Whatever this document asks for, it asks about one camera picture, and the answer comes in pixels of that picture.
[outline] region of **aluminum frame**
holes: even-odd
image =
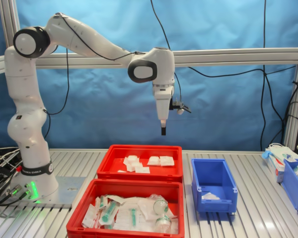
[[[0,14],[6,46],[13,45],[13,36],[20,29],[16,0],[0,0]],[[254,49],[222,49],[174,51],[176,67],[187,66],[225,66],[225,65],[263,65],[263,64],[297,64],[297,48],[254,48]],[[86,58],[77,54],[69,54],[70,68],[121,68],[115,62],[100,58]],[[3,61],[0,61],[0,73]],[[37,68],[66,68],[66,54],[52,54],[37,60]],[[298,81],[298,66],[295,80]],[[298,101],[298,92],[294,98]],[[291,115],[298,117],[298,104],[293,104]],[[298,132],[298,121],[289,118],[285,144],[295,148]]]

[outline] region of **metal table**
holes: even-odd
[[[86,177],[83,195],[107,150],[52,149],[55,174]],[[298,212],[258,152],[183,151],[186,238],[298,238]],[[192,198],[191,158],[225,158],[238,186],[235,215],[198,215]],[[10,206],[0,210],[0,238],[66,238],[74,209]]]

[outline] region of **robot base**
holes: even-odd
[[[37,199],[36,201],[21,200],[13,205],[15,206],[35,206],[35,207],[64,207],[71,208],[72,204],[78,195],[80,188],[82,187],[86,177],[55,177],[59,186],[52,194]],[[10,198],[5,203],[14,201],[14,198]]]

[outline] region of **green led light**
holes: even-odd
[[[33,190],[33,196],[31,197],[31,199],[36,199],[39,197],[39,193],[38,193],[38,190],[36,189],[35,182],[32,181],[31,185]]]

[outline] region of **black cable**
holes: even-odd
[[[283,118],[284,125],[287,124],[287,120],[288,120],[288,116],[287,116],[287,115],[288,115],[288,112],[289,112],[289,109],[290,109],[290,105],[292,104],[292,100],[293,100],[293,98],[294,98],[294,96],[295,96],[297,90],[298,90],[298,85],[297,85],[297,87],[295,88],[295,90],[294,90],[293,94],[291,95],[291,97],[290,97],[290,99],[289,99],[289,102],[288,102],[288,104],[287,104],[286,111],[285,111],[285,115],[284,115],[284,118]],[[278,131],[277,134],[274,136],[274,138],[271,140],[271,142],[270,142],[269,144],[273,143],[274,139],[275,139],[275,138],[276,138],[276,137],[277,137],[283,130],[285,131],[285,128],[286,128],[286,127],[282,128],[280,131]]]
[[[265,48],[265,47],[266,47],[266,0],[264,0],[264,26],[263,26],[263,48]],[[262,134],[260,136],[260,151],[263,151],[262,142],[263,142],[263,135],[264,135],[265,127],[266,127],[266,120],[265,120],[265,115],[264,115],[264,110],[263,110],[263,98],[264,98],[264,88],[265,88],[265,75],[266,75],[265,65],[263,65],[264,82],[263,82],[263,89],[262,89],[262,97],[261,97],[261,101],[260,101],[260,108],[261,108],[261,111],[262,111],[262,116],[263,116],[263,120],[264,120],[264,126],[263,126],[263,130],[262,130]]]
[[[5,196],[3,199],[0,200],[0,204],[4,203],[5,201],[7,201],[9,198],[11,198],[11,195],[7,195]]]
[[[57,113],[49,113],[46,109],[43,109],[43,111],[49,116],[49,127],[48,127],[48,130],[47,130],[44,138],[46,138],[48,136],[50,128],[51,128],[51,115],[56,115],[56,114],[59,114],[61,111],[63,111],[63,109],[65,108],[66,103],[68,101],[68,96],[69,96],[69,91],[70,91],[70,77],[69,77],[69,51],[67,48],[66,48],[66,66],[67,66],[67,75],[68,75],[68,91],[66,93],[65,102],[64,102],[62,109],[59,110]]]
[[[262,116],[263,116],[263,120],[264,120],[264,126],[263,126],[263,130],[262,130],[262,134],[260,136],[260,151],[263,151],[262,141],[263,141],[264,130],[266,127],[266,119],[265,119],[264,109],[263,109],[264,89],[265,89],[265,77],[263,80],[262,97],[261,97],[261,101],[260,101],[260,109],[262,111]]]
[[[200,75],[204,76],[204,77],[207,77],[207,78],[220,78],[220,77],[229,77],[229,76],[237,76],[237,75],[241,75],[241,74],[245,74],[245,73],[250,73],[250,72],[253,72],[253,71],[261,71],[261,72],[264,72],[264,70],[262,70],[261,68],[256,68],[256,69],[252,69],[252,70],[249,70],[249,71],[244,71],[244,72],[241,72],[241,73],[233,73],[233,74],[222,74],[222,75],[206,75],[206,74],[203,74],[201,72],[199,72],[198,70],[196,70],[195,68],[192,68],[192,67],[188,67],[189,69],[199,73]]]
[[[123,58],[123,57],[126,57],[126,56],[129,56],[129,55],[131,55],[131,54],[136,54],[137,52],[130,52],[130,53],[128,53],[128,54],[126,54],[126,55],[124,55],[124,56],[120,56],[120,57],[118,57],[118,58],[115,58],[115,59],[110,59],[110,58],[107,58],[107,57],[105,57],[105,56],[102,56],[102,55],[100,55],[99,53],[97,53],[96,51],[94,51],[79,35],[78,35],[78,33],[76,33],[76,31],[73,29],[73,28],[71,28],[71,26],[67,23],[67,21],[65,20],[65,18],[64,17],[62,17],[62,19],[64,20],[64,22],[66,23],[66,25],[75,33],[75,35],[91,50],[91,51],[93,51],[96,55],[98,55],[98,56],[100,56],[100,57],[102,57],[102,58],[104,58],[104,59],[107,59],[107,60],[111,60],[111,61],[115,61],[115,60],[118,60],[118,59],[121,59],[121,58]]]
[[[291,102],[290,105],[293,104],[293,103],[298,103],[298,101]]]
[[[160,24],[160,26],[161,26],[161,29],[162,29],[162,31],[163,31],[163,34],[164,34],[164,37],[165,37],[165,41],[167,42],[168,48],[171,50],[171,47],[170,47],[170,44],[169,44],[167,35],[166,35],[165,31],[164,31],[164,27],[163,27],[163,25],[162,25],[162,23],[161,23],[161,21],[160,21],[158,15],[157,15],[156,12],[155,12],[155,9],[154,9],[152,0],[150,0],[150,2],[151,2],[151,6],[152,6],[152,10],[153,10],[153,12],[154,12],[154,15],[155,15],[156,19],[158,20],[158,22],[159,22],[159,24]],[[181,95],[181,86],[180,86],[180,82],[179,82],[179,79],[178,79],[178,76],[177,76],[176,73],[174,73],[174,76],[176,77],[176,79],[177,79],[177,81],[178,81],[179,91],[180,91],[180,102],[181,102],[181,101],[182,101],[182,95]]]
[[[45,134],[45,136],[44,136],[44,139],[48,136],[48,134],[49,134],[49,132],[50,132],[50,128],[51,128],[51,116],[50,116],[50,114],[48,113],[48,111],[47,110],[45,110],[45,109],[43,109],[43,111],[48,115],[48,117],[49,117],[49,127],[48,127],[48,130],[47,130],[47,132],[46,132],[46,134]]]
[[[271,101],[272,108],[273,108],[273,110],[275,111],[275,113],[277,114],[277,116],[279,117],[280,121],[282,122],[282,138],[281,138],[281,142],[280,142],[280,143],[282,143],[282,142],[283,142],[283,138],[284,138],[284,133],[283,133],[283,131],[284,131],[284,129],[285,129],[284,120],[282,119],[282,117],[279,115],[279,113],[277,112],[277,110],[276,110],[275,107],[274,107],[272,89],[271,89],[271,87],[270,87],[270,83],[269,83],[269,81],[268,81],[268,77],[267,77],[267,75],[264,74],[264,76],[265,76],[266,81],[267,81],[267,84],[268,84],[268,89],[269,89],[270,101]]]
[[[170,48],[170,45],[169,45],[169,41],[168,41],[167,35],[165,34],[164,28],[163,28],[163,26],[162,26],[162,23],[160,22],[159,17],[157,16],[157,14],[156,14],[156,12],[155,12],[155,10],[154,10],[154,6],[153,6],[153,2],[152,2],[152,0],[150,0],[150,2],[151,2],[151,6],[152,6],[152,9],[153,9],[154,15],[155,15],[155,17],[157,18],[157,20],[158,20],[158,22],[159,22],[159,24],[160,24],[160,26],[161,26],[161,29],[162,29],[162,31],[163,31],[163,34],[164,34],[164,37],[165,37],[165,41],[166,41],[167,44],[168,44],[168,48],[171,49],[171,48]]]
[[[10,202],[10,203],[7,203],[7,204],[0,204],[0,207],[2,207],[2,206],[10,206],[10,205],[12,205],[12,204],[14,204],[14,203],[16,203],[18,201],[21,201],[21,200],[22,200],[21,198],[18,198],[17,200],[15,200],[13,202]]]
[[[298,120],[298,118],[297,117],[295,117],[295,116],[293,116],[293,115],[288,115],[289,117],[292,117],[292,118],[296,118],[297,120]]]
[[[290,97],[289,102],[288,102],[288,104],[287,104],[286,111],[285,111],[285,115],[284,115],[284,122],[285,122],[285,124],[287,123],[287,120],[288,120],[287,115],[288,115],[288,112],[289,112],[289,110],[290,110],[290,105],[291,105],[291,103],[292,103],[292,100],[293,100],[293,98],[294,98],[294,96],[295,96],[297,90],[298,90],[298,85],[297,85],[297,87],[295,88],[295,90],[294,90],[294,92],[293,92],[292,96]]]
[[[275,140],[275,138],[280,134],[280,132],[282,132],[283,129],[280,129],[280,131],[278,131],[278,133],[274,136],[274,138],[269,142],[269,144],[273,143],[273,141]]]
[[[14,174],[12,174],[10,177],[9,177],[9,180],[8,180],[8,182],[5,184],[5,185],[3,185],[2,186],[2,188],[0,188],[0,196],[2,195],[2,193],[4,192],[4,190],[10,185],[10,183],[11,183],[11,180],[12,180],[12,178],[13,178],[13,175]]]
[[[295,68],[295,67],[296,67],[296,65],[295,65],[295,66],[291,66],[291,67],[289,67],[289,68],[284,68],[284,69],[281,69],[281,70],[277,70],[277,71],[275,71],[275,72],[267,73],[266,75],[268,75],[268,74],[272,74],[272,73],[282,72],[282,71],[285,71],[285,70],[287,70],[287,69],[291,69],[291,68]]]
[[[180,82],[179,82],[179,79],[178,79],[178,76],[177,76],[177,74],[176,74],[176,73],[174,73],[174,75],[175,75],[175,77],[176,77],[176,79],[177,79],[177,81],[178,81],[178,85],[179,85],[179,91],[180,91],[180,102],[182,102],[182,96],[181,96],[181,86],[180,86]]]

